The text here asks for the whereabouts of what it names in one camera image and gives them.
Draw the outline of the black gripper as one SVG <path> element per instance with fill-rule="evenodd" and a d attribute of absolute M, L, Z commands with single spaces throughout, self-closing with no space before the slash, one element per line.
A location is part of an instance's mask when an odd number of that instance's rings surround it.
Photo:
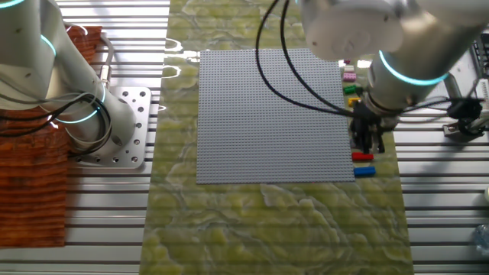
<path fill-rule="evenodd" d="M 356 149 L 368 152 L 368 129 L 371 135 L 370 149 L 375 154 L 383 154 L 385 145 L 382 131 L 394 129 L 394 117 L 381 117 L 372 112 L 363 102 L 353 104 L 354 117 L 350 123 L 352 140 Z"/>

